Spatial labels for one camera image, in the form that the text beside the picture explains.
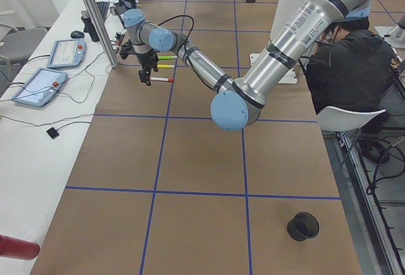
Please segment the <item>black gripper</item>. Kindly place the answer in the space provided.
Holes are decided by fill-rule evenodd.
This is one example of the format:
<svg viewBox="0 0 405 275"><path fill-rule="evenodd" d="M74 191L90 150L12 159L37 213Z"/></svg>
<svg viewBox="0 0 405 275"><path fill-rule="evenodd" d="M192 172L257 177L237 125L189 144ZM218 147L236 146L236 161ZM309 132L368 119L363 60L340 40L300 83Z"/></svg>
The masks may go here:
<svg viewBox="0 0 405 275"><path fill-rule="evenodd" d="M156 51L150 50L147 53L139 54L139 63L142 66L142 69L138 72L140 82L151 86L151 71L158 71L158 55Z"/></svg>

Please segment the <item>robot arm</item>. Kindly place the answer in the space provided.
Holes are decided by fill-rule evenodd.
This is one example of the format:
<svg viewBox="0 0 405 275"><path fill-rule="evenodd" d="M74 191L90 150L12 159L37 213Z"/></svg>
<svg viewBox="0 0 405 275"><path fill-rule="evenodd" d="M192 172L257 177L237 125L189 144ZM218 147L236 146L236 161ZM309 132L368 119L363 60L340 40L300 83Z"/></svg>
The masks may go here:
<svg viewBox="0 0 405 275"><path fill-rule="evenodd" d="M140 9L123 14L130 48L121 53L137 56L142 65L140 79L149 83L151 71L157 69L157 52L173 52L215 92L210 106L215 124L225 131L238 131L258 119L270 90L329 24L365 14L369 9L370 0L304 0L242 78L232 79L186 36L146 20Z"/></svg>

